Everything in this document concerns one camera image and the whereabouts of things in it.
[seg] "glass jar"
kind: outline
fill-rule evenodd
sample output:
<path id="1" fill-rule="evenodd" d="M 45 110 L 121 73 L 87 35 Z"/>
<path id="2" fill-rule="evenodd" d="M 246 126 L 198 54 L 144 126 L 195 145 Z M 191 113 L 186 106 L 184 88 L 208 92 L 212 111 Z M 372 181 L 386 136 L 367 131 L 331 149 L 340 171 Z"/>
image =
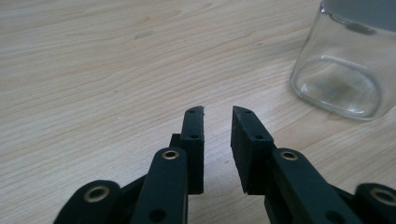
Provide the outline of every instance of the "glass jar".
<path id="1" fill-rule="evenodd" d="M 323 0 L 290 78 L 335 114 L 377 119 L 396 105 L 396 1 Z"/>

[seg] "wooden table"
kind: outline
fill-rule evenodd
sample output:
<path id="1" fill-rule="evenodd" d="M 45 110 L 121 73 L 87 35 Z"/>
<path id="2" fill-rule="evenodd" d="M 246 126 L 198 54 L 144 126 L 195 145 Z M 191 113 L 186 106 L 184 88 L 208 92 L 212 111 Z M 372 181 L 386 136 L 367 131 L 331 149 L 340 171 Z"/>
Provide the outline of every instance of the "wooden table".
<path id="1" fill-rule="evenodd" d="M 244 195 L 232 106 L 332 184 L 396 188 L 396 109 L 343 119 L 298 99 L 291 69 L 317 0 L 0 2 L 0 223 L 51 223 L 84 184 L 125 186 L 205 107 L 205 193 L 189 223 L 269 223 Z"/>

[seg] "screw hole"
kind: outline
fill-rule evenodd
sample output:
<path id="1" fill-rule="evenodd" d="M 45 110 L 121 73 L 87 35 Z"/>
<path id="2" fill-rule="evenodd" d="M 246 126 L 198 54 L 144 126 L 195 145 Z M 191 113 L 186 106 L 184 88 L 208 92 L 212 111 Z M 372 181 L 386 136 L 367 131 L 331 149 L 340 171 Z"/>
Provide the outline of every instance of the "screw hole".
<path id="1" fill-rule="evenodd" d="M 336 223 L 336 224 L 343 224 L 346 223 L 345 219 L 343 216 L 341 216 L 339 213 L 334 212 L 334 211 L 328 211 L 326 212 L 326 218 L 331 222 L 331 223 Z"/>
<path id="2" fill-rule="evenodd" d="M 161 222 L 166 218 L 166 212 L 162 209 L 152 210 L 149 213 L 148 218 L 153 222 Z"/>
<path id="3" fill-rule="evenodd" d="M 293 153 L 293 152 L 288 152 L 288 151 L 282 151 L 280 153 L 280 156 L 288 161 L 297 161 L 298 160 L 298 156 L 297 154 Z"/>
<path id="4" fill-rule="evenodd" d="M 84 194 L 84 200 L 87 203 L 98 203 L 102 201 L 105 197 L 107 197 L 110 189 L 106 186 L 96 186 L 89 189 Z"/>
<path id="5" fill-rule="evenodd" d="M 370 194 L 381 203 L 389 206 L 396 206 L 396 195 L 388 190 L 373 188 L 370 190 Z"/>
<path id="6" fill-rule="evenodd" d="M 174 150 L 165 151 L 163 153 L 163 158 L 166 160 L 174 160 L 178 157 L 178 152 Z"/>

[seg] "jar lid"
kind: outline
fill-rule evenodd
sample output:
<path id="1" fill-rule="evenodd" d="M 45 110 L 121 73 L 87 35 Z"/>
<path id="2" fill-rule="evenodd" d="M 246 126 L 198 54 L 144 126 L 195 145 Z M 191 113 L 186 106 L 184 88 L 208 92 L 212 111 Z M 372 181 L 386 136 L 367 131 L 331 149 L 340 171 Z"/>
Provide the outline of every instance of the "jar lid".
<path id="1" fill-rule="evenodd" d="M 396 32 L 395 0 L 322 0 L 326 11 L 345 19 Z"/>

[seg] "glass bottom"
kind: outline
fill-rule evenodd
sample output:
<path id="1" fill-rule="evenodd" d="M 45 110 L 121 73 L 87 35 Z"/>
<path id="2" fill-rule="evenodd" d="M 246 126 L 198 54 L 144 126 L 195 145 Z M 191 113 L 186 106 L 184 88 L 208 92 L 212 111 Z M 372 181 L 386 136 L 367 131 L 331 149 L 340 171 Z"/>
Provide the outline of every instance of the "glass bottom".
<path id="1" fill-rule="evenodd" d="M 371 120 L 381 102 L 373 76 L 359 64 L 320 56 L 293 71 L 291 86 L 308 102 L 335 114 Z"/>

